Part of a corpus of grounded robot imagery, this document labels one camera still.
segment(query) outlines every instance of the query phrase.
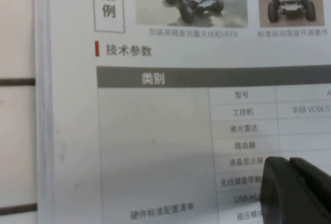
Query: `white wall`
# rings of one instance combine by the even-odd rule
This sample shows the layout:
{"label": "white wall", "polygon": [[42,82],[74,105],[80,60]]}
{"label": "white wall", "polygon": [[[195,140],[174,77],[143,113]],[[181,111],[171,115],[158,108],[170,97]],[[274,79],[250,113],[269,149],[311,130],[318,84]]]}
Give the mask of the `white wall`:
{"label": "white wall", "polygon": [[[0,0],[0,80],[34,78],[33,0]],[[0,208],[36,203],[35,88],[0,86]],[[36,213],[0,224],[37,223]]]}

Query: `dark stripe on wall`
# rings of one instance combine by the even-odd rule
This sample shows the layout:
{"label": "dark stripe on wall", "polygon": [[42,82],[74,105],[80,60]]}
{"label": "dark stripe on wall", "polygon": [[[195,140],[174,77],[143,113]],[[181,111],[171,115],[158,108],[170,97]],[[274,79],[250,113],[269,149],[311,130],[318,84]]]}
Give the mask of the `dark stripe on wall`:
{"label": "dark stripe on wall", "polygon": [[[153,83],[161,77],[164,80]],[[149,75],[147,83],[144,78]],[[97,67],[99,88],[197,88],[281,86],[331,83],[331,66],[265,68]]]}
{"label": "dark stripe on wall", "polygon": [[36,79],[34,79],[34,78],[0,79],[0,87],[35,86],[35,85],[36,85]]}
{"label": "dark stripe on wall", "polygon": [[0,208],[0,216],[35,212],[37,211],[37,208],[38,207],[36,203],[12,207],[2,207]]}

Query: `table row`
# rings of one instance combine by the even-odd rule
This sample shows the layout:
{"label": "table row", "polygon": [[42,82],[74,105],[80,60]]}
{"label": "table row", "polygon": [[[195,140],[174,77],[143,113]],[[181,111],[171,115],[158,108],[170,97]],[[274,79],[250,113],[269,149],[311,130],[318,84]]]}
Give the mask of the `table row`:
{"label": "table row", "polygon": [[331,150],[315,150],[300,152],[276,152],[276,153],[257,153],[241,154],[228,156],[214,156],[215,173],[228,172],[247,172],[253,170],[262,170],[267,157],[300,157],[317,167],[331,167]]}
{"label": "table row", "polygon": [[212,122],[213,139],[331,133],[331,118]]}
{"label": "table row", "polygon": [[214,155],[331,150],[331,133],[213,139]]}
{"label": "table row", "polygon": [[211,104],[331,100],[331,84],[210,88]]}
{"label": "table row", "polygon": [[331,117],[331,101],[211,104],[212,121]]}

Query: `technical specification table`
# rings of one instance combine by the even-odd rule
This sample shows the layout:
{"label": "technical specification table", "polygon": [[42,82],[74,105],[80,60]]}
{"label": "technical specification table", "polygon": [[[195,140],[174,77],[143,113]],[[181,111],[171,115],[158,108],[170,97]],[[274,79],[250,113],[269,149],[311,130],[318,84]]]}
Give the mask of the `technical specification table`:
{"label": "technical specification table", "polygon": [[[331,173],[331,84],[237,86],[252,79],[244,82],[243,73],[225,82],[218,69],[97,70],[104,219],[118,214],[112,211],[117,208],[121,221],[208,215],[206,223],[259,223],[267,157],[302,157]],[[174,112],[178,105],[183,109]],[[123,109],[123,121],[112,118],[111,106]],[[110,141],[119,133],[121,140]],[[129,148],[134,152],[119,158]],[[112,171],[113,163],[123,172]],[[149,180],[137,182],[147,171]],[[114,205],[111,199],[131,188],[137,199]]]}

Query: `table cell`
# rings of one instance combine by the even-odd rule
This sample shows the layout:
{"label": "table cell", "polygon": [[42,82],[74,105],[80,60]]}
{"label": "table cell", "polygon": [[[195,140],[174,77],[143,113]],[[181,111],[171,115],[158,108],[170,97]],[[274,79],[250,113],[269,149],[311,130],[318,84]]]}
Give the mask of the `table cell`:
{"label": "table cell", "polygon": [[279,153],[258,153],[249,155],[217,156],[214,158],[216,174],[226,172],[262,170],[267,157]]}
{"label": "table cell", "polygon": [[260,187],[218,192],[217,200],[220,211],[257,203],[260,201]]}
{"label": "table cell", "polygon": [[278,135],[277,120],[215,121],[213,139]]}
{"label": "table cell", "polygon": [[314,166],[331,166],[331,150],[320,151],[300,151],[300,152],[283,152],[280,153],[284,158],[303,158]]}
{"label": "table cell", "polygon": [[227,191],[260,187],[262,175],[263,170],[217,174],[216,189],[217,191]]}
{"label": "table cell", "polygon": [[330,133],[331,118],[279,119],[278,126],[280,135]]}
{"label": "table cell", "polygon": [[331,116],[331,101],[278,103],[278,118]]}
{"label": "table cell", "polygon": [[277,86],[277,102],[331,100],[331,84]]}
{"label": "table cell", "polygon": [[214,155],[278,152],[277,136],[214,139]]}
{"label": "table cell", "polygon": [[220,224],[258,224],[263,223],[260,203],[219,212]]}
{"label": "table cell", "polygon": [[316,135],[288,135],[279,137],[281,152],[331,150],[331,133]]}
{"label": "table cell", "polygon": [[275,103],[211,105],[212,121],[277,118]]}
{"label": "table cell", "polygon": [[210,88],[211,104],[275,102],[275,87]]}

